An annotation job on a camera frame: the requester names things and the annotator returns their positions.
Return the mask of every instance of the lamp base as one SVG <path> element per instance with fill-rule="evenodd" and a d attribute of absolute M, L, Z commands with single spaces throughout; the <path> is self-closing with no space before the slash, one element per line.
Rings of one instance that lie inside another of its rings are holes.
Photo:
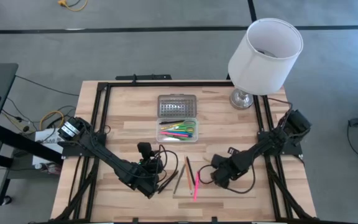
<path fill-rule="evenodd" d="M 230 95 L 230 104 L 237 110 L 245 110 L 254 102 L 251 94 L 241 91 L 239 89 L 233 90 Z"/>

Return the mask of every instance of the green scissors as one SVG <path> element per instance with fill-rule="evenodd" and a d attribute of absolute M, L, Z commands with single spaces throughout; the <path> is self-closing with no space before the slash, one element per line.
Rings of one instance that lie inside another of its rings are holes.
<path fill-rule="evenodd" d="M 179 124 L 174 124 L 174 125 L 170 126 L 169 128 L 167 128 L 165 130 L 166 131 L 175 131 L 175 132 L 183 131 L 183 132 L 193 133 L 195 126 L 196 126 L 195 121 L 184 121 L 184 122 L 179 123 Z"/>

